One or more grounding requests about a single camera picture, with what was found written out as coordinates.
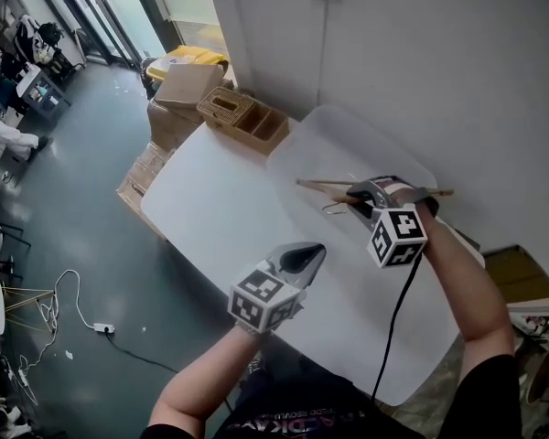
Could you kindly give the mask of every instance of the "wooden organizer box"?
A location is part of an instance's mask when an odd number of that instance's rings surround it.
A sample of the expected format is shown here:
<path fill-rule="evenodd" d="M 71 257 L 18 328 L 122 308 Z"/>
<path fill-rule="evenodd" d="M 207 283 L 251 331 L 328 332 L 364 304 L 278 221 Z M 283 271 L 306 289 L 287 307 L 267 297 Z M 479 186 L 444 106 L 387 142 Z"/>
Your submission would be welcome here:
<path fill-rule="evenodd" d="M 198 111 L 208 126 L 263 155 L 270 155 L 289 134 L 282 112 L 223 87 L 210 92 L 198 104 Z"/>

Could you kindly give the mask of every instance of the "cable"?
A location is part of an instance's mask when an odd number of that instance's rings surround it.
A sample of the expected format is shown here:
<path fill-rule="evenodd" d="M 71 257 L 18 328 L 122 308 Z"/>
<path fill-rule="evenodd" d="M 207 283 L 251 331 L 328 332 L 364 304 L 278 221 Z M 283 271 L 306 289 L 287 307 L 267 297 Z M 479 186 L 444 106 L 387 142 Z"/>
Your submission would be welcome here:
<path fill-rule="evenodd" d="M 36 367 L 37 364 L 43 359 L 43 354 L 45 353 L 45 351 L 47 351 L 47 348 L 50 347 L 53 343 L 55 343 L 55 339 L 57 338 L 57 332 L 58 332 L 57 318 L 59 317 L 59 298 L 57 296 L 57 288 L 59 287 L 59 282 L 61 281 L 61 278 L 63 278 L 63 276 L 65 276 L 67 273 L 73 273 L 75 274 L 75 276 L 77 276 L 77 296 L 75 298 L 75 307 L 77 308 L 77 312 L 81 317 L 81 321 L 87 328 L 90 328 L 91 330 L 95 330 L 93 326 L 91 326 L 85 321 L 85 318 L 83 317 L 83 314 L 81 313 L 81 310 L 80 310 L 80 289 L 81 289 L 80 274 L 77 273 L 75 270 L 66 270 L 57 279 L 57 282 L 55 282 L 55 288 L 51 296 L 50 305 L 45 305 L 42 303 L 38 305 L 38 310 L 40 311 L 40 314 L 43 317 L 43 320 L 45 321 L 47 326 L 49 326 L 49 322 L 50 322 L 50 328 L 53 331 L 53 338 L 51 339 L 51 341 L 49 341 L 47 345 L 45 345 L 43 349 L 41 349 L 36 362 L 32 364 L 28 364 L 28 359 L 23 355 L 20 355 L 20 366 L 18 368 L 22 369 L 22 363 L 24 360 L 27 365 L 23 370 L 25 376 L 28 374 L 28 371 L 30 370 L 30 368 Z"/>
<path fill-rule="evenodd" d="M 374 391 L 372 392 L 371 399 L 373 402 L 376 399 L 376 391 L 378 390 L 378 386 L 381 384 L 381 378 L 384 373 L 384 368 L 386 367 L 388 354 L 391 351 L 391 342 L 393 341 L 394 322 L 396 321 L 396 316 L 399 313 L 399 309 L 401 308 L 401 304 L 403 303 L 404 297 L 406 296 L 406 293 L 409 290 L 409 287 L 411 286 L 411 283 L 414 280 L 414 276 L 417 273 L 417 268 L 419 268 L 419 263 L 421 263 L 422 258 L 423 258 L 423 254 L 420 253 L 419 256 L 415 259 L 413 263 L 413 268 L 409 273 L 409 277 L 406 279 L 406 283 L 404 284 L 403 290 L 401 291 L 401 294 L 399 295 L 399 299 L 396 302 L 396 306 L 394 307 L 393 318 L 391 319 L 391 327 L 389 329 L 388 340 L 386 342 L 386 349 L 384 350 L 384 359 L 382 360 L 381 370 L 378 373 L 378 378 L 376 379 L 376 385 L 374 386 Z"/>
<path fill-rule="evenodd" d="M 178 370 L 174 370 L 173 368 L 170 368 L 169 366 L 167 366 L 167 365 L 165 365 L 161 362 L 153 361 L 152 359 L 143 358 L 142 356 L 138 356 L 135 353 L 133 353 L 132 351 L 129 351 L 128 349 L 120 348 L 118 345 L 116 345 L 112 341 L 112 339 L 110 338 L 110 334 L 108 333 L 108 330 L 105 330 L 103 333 L 106 336 L 106 338 L 108 339 L 108 341 L 110 342 L 110 344 L 114 348 L 116 348 L 118 351 L 120 351 L 121 353 L 124 353 L 125 355 L 131 356 L 132 358 L 139 359 L 139 360 L 141 360 L 143 362 L 146 362 L 148 364 L 153 364 L 155 366 L 158 366 L 159 368 L 169 370 L 169 371 L 173 372 L 174 374 L 179 374 Z M 230 403 L 228 402 L 227 398 L 224 399 L 224 403 L 226 404 L 226 408 L 228 409 L 228 411 L 232 412 L 232 408 L 231 408 Z"/>

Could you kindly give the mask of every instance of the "forearm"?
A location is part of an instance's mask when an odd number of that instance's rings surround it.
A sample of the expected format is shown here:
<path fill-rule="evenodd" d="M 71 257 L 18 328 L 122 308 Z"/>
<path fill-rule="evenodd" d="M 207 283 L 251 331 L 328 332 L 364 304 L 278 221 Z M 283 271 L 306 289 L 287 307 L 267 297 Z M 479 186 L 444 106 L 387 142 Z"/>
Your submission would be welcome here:
<path fill-rule="evenodd" d="M 478 261 L 438 222 L 428 232 L 425 257 L 446 294 L 466 342 L 503 331 L 512 339 L 511 321 L 504 299 Z"/>
<path fill-rule="evenodd" d="M 168 383 L 159 403 L 205 421 L 230 393 L 259 347 L 260 338 L 234 327 Z"/>

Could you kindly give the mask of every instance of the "black and white cube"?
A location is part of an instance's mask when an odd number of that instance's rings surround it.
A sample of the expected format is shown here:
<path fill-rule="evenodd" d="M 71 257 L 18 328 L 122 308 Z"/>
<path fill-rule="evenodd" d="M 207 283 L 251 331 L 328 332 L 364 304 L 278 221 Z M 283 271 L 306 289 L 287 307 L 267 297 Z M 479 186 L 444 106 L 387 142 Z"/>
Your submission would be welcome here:
<path fill-rule="evenodd" d="M 256 268 L 241 283 L 231 286 L 228 312 L 252 330 L 264 333 L 293 316 L 303 293 Z"/>
<path fill-rule="evenodd" d="M 367 249 L 379 267 L 394 267 L 413 263 L 426 242 L 414 208 L 384 209 Z"/>

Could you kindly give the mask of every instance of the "black shirt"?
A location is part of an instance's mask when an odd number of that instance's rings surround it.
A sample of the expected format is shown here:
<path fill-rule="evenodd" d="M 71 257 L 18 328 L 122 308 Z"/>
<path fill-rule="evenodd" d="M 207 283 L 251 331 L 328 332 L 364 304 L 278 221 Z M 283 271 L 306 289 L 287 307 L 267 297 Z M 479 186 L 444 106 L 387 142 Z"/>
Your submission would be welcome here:
<path fill-rule="evenodd" d="M 471 437 L 521 438 L 519 382 L 510 355 L 488 359 L 474 368 L 457 388 L 443 422 L 440 439 Z M 278 382 L 241 404 L 221 426 L 215 439 L 268 437 L 340 438 L 422 437 L 380 412 L 341 377 L 300 377 Z M 141 439 L 191 439 L 166 424 L 148 427 Z"/>

